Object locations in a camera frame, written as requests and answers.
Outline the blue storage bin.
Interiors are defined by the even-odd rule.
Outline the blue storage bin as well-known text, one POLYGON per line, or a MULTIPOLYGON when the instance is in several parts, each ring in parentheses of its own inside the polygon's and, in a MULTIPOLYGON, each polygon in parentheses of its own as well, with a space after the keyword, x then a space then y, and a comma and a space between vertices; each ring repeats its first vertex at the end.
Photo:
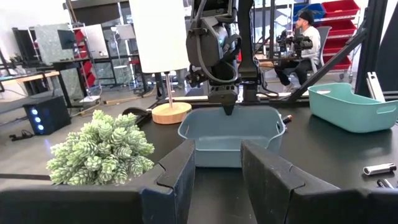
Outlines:
POLYGON ((322 19, 325 15, 325 9, 320 3, 295 5, 293 10, 293 21, 296 22, 302 11, 312 11, 314 19, 322 19))

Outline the teal plastic bin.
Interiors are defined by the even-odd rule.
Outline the teal plastic bin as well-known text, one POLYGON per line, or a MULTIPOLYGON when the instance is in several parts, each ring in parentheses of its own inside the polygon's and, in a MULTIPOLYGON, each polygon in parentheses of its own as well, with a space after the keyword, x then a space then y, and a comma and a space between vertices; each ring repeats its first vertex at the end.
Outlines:
POLYGON ((356 95, 349 83, 329 83, 308 88, 313 115, 352 133, 392 128, 398 120, 398 100, 380 102, 356 95))

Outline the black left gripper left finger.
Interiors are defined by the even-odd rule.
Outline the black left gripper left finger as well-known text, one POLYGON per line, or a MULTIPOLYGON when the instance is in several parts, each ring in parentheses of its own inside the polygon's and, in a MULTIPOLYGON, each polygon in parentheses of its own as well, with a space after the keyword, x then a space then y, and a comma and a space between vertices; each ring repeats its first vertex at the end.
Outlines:
POLYGON ((45 185, 0 191, 0 224, 186 224, 195 178, 186 140, 124 185, 45 185))

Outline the red storage bin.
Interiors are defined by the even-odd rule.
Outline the red storage bin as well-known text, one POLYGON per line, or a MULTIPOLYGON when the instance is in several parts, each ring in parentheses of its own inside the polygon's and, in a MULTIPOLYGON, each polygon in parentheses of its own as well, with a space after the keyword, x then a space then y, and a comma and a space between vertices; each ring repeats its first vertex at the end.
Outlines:
POLYGON ((355 16, 360 10, 360 7, 354 2, 354 0, 323 2, 322 6, 325 10, 324 18, 355 16))
POLYGON ((338 21, 325 21, 322 26, 330 26, 328 37, 341 36, 341 35, 352 35, 356 31, 357 27, 351 20, 338 20, 338 21))
POLYGON ((323 49, 323 55, 338 53, 349 41, 349 38, 327 39, 323 49))
MULTIPOLYGON (((323 56, 324 63, 327 63, 332 58, 332 56, 323 56)), ((350 68, 352 61, 348 56, 343 58, 340 62, 338 62, 331 70, 347 70, 350 68)))

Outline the green succulent in patterned pot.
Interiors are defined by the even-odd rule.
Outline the green succulent in patterned pot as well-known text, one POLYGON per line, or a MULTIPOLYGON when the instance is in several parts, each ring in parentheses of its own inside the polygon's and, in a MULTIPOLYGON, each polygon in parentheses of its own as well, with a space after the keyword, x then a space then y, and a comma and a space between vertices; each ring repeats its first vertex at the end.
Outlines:
POLYGON ((67 185, 123 185, 154 167, 155 147, 136 125, 135 114, 112 117, 101 110, 78 132, 51 147, 50 180, 67 185))

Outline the silver aluminium bracket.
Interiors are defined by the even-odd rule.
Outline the silver aluminium bracket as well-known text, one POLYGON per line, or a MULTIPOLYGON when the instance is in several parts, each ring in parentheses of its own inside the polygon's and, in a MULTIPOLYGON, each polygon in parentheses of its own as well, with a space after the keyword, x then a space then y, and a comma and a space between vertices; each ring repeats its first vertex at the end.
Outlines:
POLYGON ((385 103, 385 97, 382 91, 382 88, 379 84, 379 80, 377 78, 376 72, 368 72, 368 77, 366 79, 368 89, 371 95, 371 98, 379 101, 381 103, 385 103))

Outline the wooden stick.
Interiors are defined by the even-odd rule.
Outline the wooden stick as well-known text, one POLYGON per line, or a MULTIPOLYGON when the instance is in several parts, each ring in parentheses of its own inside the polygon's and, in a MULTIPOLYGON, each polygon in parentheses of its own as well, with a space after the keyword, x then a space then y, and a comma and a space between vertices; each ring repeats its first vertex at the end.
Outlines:
POLYGON ((147 95, 142 95, 142 96, 135 96, 135 97, 130 97, 130 98, 123 98, 123 99, 118 99, 118 100, 104 100, 103 104, 104 105, 115 105, 118 103, 125 103, 128 101, 134 101, 134 100, 140 100, 142 98, 147 98, 150 96, 154 96, 155 94, 147 94, 147 95))

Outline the wooden desk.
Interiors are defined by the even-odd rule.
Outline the wooden desk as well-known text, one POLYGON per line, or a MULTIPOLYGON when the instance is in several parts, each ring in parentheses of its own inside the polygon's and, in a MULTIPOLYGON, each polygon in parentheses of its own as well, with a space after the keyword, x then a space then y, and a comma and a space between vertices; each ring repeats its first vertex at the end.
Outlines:
POLYGON ((34 80, 43 80, 46 87, 49 87, 48 78, 59 76, 60 72, 37 72, 30 74, 14 75, 0 77, 0 92, 5 92, 4 84, 30 82, 34 80))

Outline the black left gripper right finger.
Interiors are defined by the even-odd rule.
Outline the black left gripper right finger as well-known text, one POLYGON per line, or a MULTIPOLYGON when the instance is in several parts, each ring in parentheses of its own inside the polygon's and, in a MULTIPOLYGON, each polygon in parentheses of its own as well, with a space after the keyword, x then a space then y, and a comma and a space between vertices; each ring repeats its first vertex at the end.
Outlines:
POLYGON ((398 189, 340 189, 249 140, 241 165, 258 224, 398 224, 398 189))

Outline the black box blue lights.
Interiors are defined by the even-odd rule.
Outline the black box blue lights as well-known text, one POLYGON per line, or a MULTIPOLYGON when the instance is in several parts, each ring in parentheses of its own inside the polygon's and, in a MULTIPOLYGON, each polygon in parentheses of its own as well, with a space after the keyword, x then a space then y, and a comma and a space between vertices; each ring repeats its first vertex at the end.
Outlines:
POLYGON ((72 123, 62 96, 34 100, 23 108, 35 135, 50 135, 72 123))

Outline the green marbled panel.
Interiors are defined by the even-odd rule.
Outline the green marbled panel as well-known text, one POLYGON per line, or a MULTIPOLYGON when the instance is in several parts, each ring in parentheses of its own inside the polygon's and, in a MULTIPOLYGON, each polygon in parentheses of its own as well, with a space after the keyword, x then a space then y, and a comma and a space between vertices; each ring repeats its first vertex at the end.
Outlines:
POLYGON ((72 49, 62 49, 58 30, 70 32, 67 23, 34 27, 40 56, 43 63, 46 65, 51 65, 53 62, 60 62, 61 60, 72 59, 74 57, 72 49))

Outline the blue plastic bin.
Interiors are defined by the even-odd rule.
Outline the blue plastic bin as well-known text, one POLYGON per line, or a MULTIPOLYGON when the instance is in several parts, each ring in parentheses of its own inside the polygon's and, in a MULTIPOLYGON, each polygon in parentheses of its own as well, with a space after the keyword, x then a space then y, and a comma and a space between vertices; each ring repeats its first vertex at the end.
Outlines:
POLYGON ((237 106, 231 115, 223 108, 191 111, 178 128, 195 142, 197 167, 240 168, 241 141, 278 152, 285 133, 282 115, 270 106, 237 106))

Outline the silver black Energizer battery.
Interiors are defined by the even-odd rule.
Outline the silver black Energizer battery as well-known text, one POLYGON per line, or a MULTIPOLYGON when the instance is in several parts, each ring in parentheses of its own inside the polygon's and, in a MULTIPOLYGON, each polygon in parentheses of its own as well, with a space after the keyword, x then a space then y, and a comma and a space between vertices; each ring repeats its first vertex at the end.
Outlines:
POLYGON ((379 164, 375 166, 367 166, 363 168, 363 172, 367 176, 386 174, 397 170, 397 166, 394 163, 379 164))

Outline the grey office chair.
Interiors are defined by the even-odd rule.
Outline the grey office chair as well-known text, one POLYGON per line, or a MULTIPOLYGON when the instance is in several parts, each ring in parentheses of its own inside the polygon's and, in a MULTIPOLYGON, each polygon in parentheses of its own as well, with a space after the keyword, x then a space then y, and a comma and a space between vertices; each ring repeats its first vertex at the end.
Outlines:
POLYGON ((331 27, 330 26, 320 26, 320 27, 317 27, 317 30, 320 33, 320 51, 317 55, 317 58, 319 59, 318 65, 315 63, 314 59, 311 59, 313 75, 317 73, 317 71, 320 67, 324 66, 323 49, 325 47, 326 39, 329 35, 331 27))

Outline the white shade wooden base lamp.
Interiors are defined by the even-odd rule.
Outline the white shade wooden base lamp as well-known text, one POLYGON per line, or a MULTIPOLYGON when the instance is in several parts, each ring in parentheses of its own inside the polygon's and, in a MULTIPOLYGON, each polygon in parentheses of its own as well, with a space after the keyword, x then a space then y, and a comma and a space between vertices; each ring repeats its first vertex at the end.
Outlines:
POLYGON ((189 66, 182 0, 129 0, 137 48, 144 73, 165 75, 169 101, 152 109, 157 124, 181 123, 192 106, 173 102, 170 72, 189 66))

